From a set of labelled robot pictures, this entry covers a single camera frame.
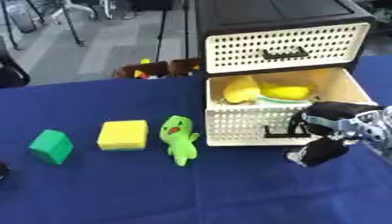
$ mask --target white furniture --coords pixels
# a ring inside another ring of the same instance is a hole
[[[110,0],[100,0],[100,6],[103,7],[103,9],[105,11],[106,18],[112,19],[113,16],[110,13],[110,10],[111,10]],[[73,3],[71,0],[64,0],[64,8],[66,10],[76,9],[76,10],[81,10],[81,11],[87,11],[90,13],[90,18],[97,19],[96,12],[86,5]],[[56,24],[60,24],[60,22],[57,20],[57,18],[60,15],[62,15],[63,13],[64,13],[63,9],[59,9],[52,14],[52,19],[54,20],[54,22]]]

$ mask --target drawer compartment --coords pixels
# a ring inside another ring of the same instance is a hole
[[[229,104],[223,90],[237,76],[209,78],[206,81],[206,134],[210,146],[234,145],[304,145],[317,138],[265,137],[265,127],[271,133],[286,133],[291,116],[306,108],[309,102],[296,104],[245,103]],[[282,86],[310,86],[311,102],[372,103],[357,81],[344,68],[331,67],[284,73],[259,73],[252,77]]]

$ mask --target colorful toy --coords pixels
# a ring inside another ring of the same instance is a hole
[[[268,82],[262,83],[260,88],[262,95],[266,97],[292,101],[303,100],[311,92],[309,87],[279,86]]]
[[[10,173],[10,169],[7,165],[0,161],[0,180],[5,179],[5,177]]]
[[[192,121],[183,116],[174,115],[162,126],[159,136],[169,144],[167,153],[174,156],[177,165],[185,166],[188,159],[198,156],[193,142],[199,138],[198,133],[192,133]]]
[[[103,151],[142,150],[147,134],[148,126],[144,120],[105,122],[97,143]]]
[[[30,149],[41,160],[54,165],[61,165],[74,148],[66,134],[53,130],[44,130],[30,144]]]
[[[230,103],[255,102],[259,94],[260,88],[250,75],[233,78],[223,90],[225,99]]]
[[[149,63],[150,63],[150,59],[141,59],[140,60],[140,64],[149,64]],[[147,80],[149,78],[149,75],[147,73],[142,72],[142,71],[136,70],[135,71],[135,78]]]

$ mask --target toy fruit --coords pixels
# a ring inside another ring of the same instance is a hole
[[[192,133],[193,124],[191,119],[174,115],[162,126],[159,137],[169,144],[167,154],[174,156],[177,165],[185,166],[188,159],[198,156],[193,142],[199,138],[198,133]]]
[[[233,78],[223,90],[225,99],[231,103],[254,102],[259,94],[260,88],[250,75]]]
[[[298,101],[305,99],[309,93],[309,87],[279,86],[267,82],[261,85],[261,94],[269,98]]]

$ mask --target yellow block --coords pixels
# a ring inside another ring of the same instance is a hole
[[[105,122],[98,137],[103,151],[144,149],[148,126],[144,120]]]

